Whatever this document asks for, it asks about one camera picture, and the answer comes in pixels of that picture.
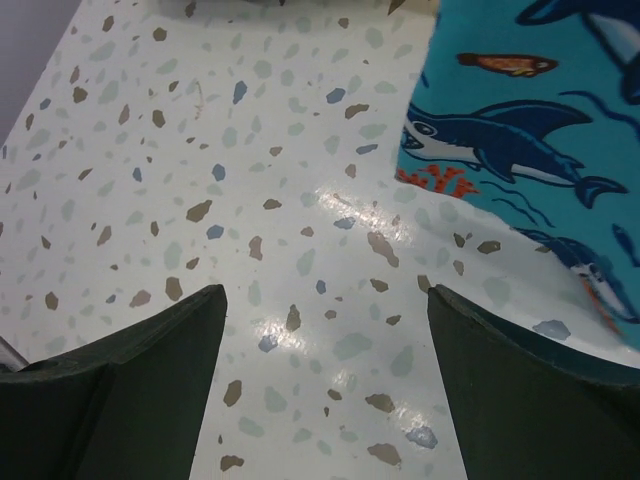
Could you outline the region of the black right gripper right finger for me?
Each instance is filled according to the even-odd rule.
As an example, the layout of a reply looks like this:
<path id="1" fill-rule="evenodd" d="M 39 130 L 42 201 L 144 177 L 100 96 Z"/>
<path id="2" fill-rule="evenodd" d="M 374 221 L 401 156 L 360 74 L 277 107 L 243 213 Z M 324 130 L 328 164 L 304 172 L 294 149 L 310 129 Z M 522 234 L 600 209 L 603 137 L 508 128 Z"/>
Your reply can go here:
<path id="1" fill-rule="evenodd" d="M 502 319 L 443 285 L 427 315 L 470 479 L 636 479 L 639 371 Z"/>

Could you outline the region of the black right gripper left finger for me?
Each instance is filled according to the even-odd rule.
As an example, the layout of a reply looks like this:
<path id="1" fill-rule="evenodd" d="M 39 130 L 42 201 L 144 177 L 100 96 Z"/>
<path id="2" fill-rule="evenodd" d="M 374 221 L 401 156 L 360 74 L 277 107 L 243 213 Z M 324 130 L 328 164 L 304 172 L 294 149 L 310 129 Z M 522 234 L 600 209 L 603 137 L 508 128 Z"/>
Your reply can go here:
<path id="1" fill-rule="evenodd" d="M 30 363 L 1 346 L 5 479 L 186 479 L 216 367 L 225 290 Z"/>

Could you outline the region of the blue shark print shorts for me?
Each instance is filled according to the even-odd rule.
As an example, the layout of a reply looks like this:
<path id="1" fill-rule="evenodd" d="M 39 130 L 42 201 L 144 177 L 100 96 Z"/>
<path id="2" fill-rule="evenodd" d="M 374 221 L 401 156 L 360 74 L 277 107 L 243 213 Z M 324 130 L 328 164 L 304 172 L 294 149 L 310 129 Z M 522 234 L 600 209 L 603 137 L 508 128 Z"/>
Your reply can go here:
<path id="1" fill-rule="evenodd" d="M 398 180 L 549 249 L 639 343 L 639 5 L 443 1 Z"/>

